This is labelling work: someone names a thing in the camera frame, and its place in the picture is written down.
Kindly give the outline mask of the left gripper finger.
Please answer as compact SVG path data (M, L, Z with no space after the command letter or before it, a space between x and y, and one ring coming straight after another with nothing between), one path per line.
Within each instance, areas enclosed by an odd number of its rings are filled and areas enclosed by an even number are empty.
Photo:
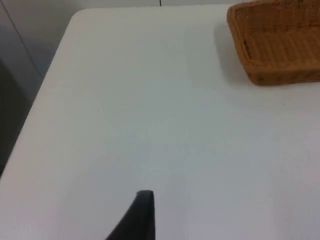
M133 202L107 240L155 240L155 198L151 190L137 192Z

